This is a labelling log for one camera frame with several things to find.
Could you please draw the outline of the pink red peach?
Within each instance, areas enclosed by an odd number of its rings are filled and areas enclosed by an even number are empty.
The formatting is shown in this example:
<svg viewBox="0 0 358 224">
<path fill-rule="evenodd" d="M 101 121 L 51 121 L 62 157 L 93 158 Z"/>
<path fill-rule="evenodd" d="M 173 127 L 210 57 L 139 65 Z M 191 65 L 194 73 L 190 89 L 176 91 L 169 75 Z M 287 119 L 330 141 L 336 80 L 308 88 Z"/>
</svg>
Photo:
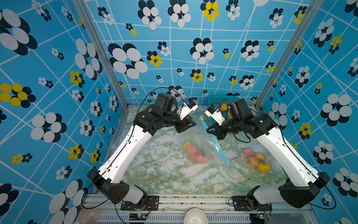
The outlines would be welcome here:
<svg viewBox="0 0 358 224">
<path fill-rule="evenodd" d="M 243 155 L 248 158 L 248 157 L 255 157 L 255 152 L 253 151 L 252 148 L 246 148 L 243 150 Z"/>
</svg>

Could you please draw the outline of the yellow orange peach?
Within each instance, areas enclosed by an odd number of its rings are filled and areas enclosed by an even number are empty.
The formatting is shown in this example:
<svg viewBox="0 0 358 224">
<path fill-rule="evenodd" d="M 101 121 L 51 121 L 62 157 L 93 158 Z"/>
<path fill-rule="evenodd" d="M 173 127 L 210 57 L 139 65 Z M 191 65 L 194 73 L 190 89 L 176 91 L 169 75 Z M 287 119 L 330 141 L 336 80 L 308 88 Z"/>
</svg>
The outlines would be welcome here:
<svg viewBox="0 0 358 224">
<path fill-rule="evenodd" d="M 187 150 L 190 145 L 191 145 L 190 142 L 186 142 L 186 143 L 184 143 L 183 148 L 184 148 L 185 150 Z"/>
</svg>

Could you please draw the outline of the teal plastic basket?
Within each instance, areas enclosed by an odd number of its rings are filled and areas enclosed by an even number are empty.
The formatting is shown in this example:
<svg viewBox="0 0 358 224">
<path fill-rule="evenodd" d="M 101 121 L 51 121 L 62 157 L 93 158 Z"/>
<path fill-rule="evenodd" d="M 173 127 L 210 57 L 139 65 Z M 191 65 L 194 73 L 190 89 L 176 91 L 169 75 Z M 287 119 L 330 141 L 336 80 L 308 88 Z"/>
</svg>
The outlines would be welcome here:
<svg viewBox="0 0 358 224">
<path fill-rule="evenodd" d="M 208 104 L 212 105 L 221 105 L 223 103 L 227 104 L 232 101 L 239 99 L 239 96 L 228 96 L 228 95 L 213 95 L 208 97 Z"/>
</svg>

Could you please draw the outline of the clear zip-top bag blue zipper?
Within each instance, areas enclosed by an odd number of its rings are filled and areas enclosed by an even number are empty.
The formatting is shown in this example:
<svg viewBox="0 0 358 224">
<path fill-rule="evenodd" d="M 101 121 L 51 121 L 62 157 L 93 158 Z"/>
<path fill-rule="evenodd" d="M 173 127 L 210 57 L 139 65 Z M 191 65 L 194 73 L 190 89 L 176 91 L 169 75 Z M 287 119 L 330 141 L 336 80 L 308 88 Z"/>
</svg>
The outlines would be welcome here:
<svg viewBox="0 0 358 224">
<path fill-rule="evenodd" d="M 238 163 L 245 175 L 254 178 L 281 175 L 281 167 L 257 140 L 246 139 L 239 146 Z"/>
</svg>

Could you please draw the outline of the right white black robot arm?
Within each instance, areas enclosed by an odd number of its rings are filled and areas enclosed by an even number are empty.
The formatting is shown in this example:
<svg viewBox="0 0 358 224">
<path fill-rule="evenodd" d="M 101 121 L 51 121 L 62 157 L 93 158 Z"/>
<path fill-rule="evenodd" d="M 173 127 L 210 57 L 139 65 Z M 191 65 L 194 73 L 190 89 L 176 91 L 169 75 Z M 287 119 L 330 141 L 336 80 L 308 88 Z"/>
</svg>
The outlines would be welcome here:
<svg viewBox="0 0 358 224">
<path fill-rule="evenodd" d="M 279 162 L 288 179 L 271 186 L 256 186 L 247 199 L 254 210 L 260 204 L 286 202 L 292 207 L 302 208 L 313 201 L 330 177 L 318 172 L 288 143 L 277 123 L 267 114 L 259 113 L 246 121 L 241 118 L 214 123 L 207 129 L 218 140 L 229 133 L 244 132 L 258 140 Z"/>
</svg>

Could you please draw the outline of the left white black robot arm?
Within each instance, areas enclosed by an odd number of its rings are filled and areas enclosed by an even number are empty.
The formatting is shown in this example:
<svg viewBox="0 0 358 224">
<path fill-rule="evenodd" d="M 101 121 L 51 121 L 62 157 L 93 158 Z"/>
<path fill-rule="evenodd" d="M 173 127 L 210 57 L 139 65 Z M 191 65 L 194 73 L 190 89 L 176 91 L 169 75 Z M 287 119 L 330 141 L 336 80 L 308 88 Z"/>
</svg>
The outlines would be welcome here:
<svg viewBox="0 0 358 224">
<path fill-rule="evenodd" d="M 175 127 L 181 133 L 196 123 L 189 115 L 191 109 L 180 112 L 155 115 L 153 111 L 139 112 L 128 134 L 113 155 L 98 169 L 92 168 L 87 177 L 113 204 L 130 202 L 142 209 L 146 204 L 147 193 L 138 186 L 123 181 L 124 174 L 140 149 L 163 127 Z"/>
</svg>

